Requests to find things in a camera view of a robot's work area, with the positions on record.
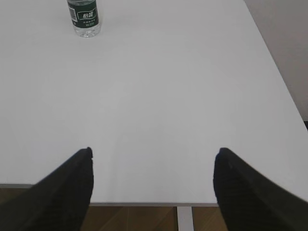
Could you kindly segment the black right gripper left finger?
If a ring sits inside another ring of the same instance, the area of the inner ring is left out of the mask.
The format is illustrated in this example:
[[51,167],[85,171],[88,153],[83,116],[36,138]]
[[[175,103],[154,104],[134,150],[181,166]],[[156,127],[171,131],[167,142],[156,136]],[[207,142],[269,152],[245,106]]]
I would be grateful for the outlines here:
[[78,231],[94,185],[90,147],[72,155],[47,177],[0,205],[2,231]]

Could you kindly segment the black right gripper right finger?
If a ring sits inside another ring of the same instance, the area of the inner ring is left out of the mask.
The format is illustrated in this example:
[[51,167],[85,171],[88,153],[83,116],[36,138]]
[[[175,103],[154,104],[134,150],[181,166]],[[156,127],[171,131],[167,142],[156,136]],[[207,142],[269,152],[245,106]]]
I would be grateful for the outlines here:
[[230,231],[306,231],[308,203],[275,184],[228,148],[216,155],[213,187]]

